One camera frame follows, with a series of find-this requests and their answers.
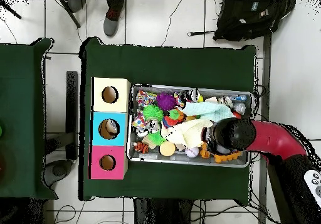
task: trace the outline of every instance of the purple spiky ball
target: purple spiky ball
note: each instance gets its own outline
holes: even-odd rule
[[[172,110],[177,104],[176,99],[166,93],[157,94],[156,102],[162,110]]]

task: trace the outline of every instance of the green object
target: green object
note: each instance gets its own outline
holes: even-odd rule
[[[244,50],[224,48],[148,48],[101,45],[92,38],[86,47],[82,70],[85,103],[85,146],[80,144],[80,194],[116,197],[235,199],[248,203],[250,166],[245,168],[146,163],[129,161],[123,180],[88,178],[91,77],[126,78],[146,83],[223,90],[253,91],[254,46]]]
[[[148,134],[148,138],[156,145],[160,146],[162,143],[164,143],[166,141],[166,139],[164,139],[161,136],[161,132],[158,131],[156,133],[149,133]]]
[[[179,112],[176,109],[169,111],[169,118],[176,120],[179,118],[179,116],[181,116],[181,115],[179,114]]]
[[[145,116],[146,120],[156,119],[158,122],[161,122],[164,117],[163,111],[154,104],[146,106],[143,109],[143,115]]]
[[[0,44],[0,162],[5,167],[0,197],[57,199],[42,182],[44,53],[51,39],[32,45]]]

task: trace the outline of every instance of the light blue cloth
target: light blue cloth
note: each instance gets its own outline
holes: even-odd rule
[[[228,106],[213,102],[186,102],[185,108],[179,110],[187,116],[200,115],[200,119],[208,119],[213,122],[235,117]]]

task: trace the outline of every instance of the yellow box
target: yellow box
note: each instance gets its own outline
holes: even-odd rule
[[[92,87],[95,112],[128,112],[130,83],[127,79],[93,77]]]

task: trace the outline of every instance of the blue box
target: blue box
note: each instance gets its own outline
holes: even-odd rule
[[[93,146],[124,146],[127,137],[127,114],[116,112],[94,112],[93,113]],[[119,126],[119,134],[113,139],[105,139],[99,134],[99,125],[103,120],[112,119]]]

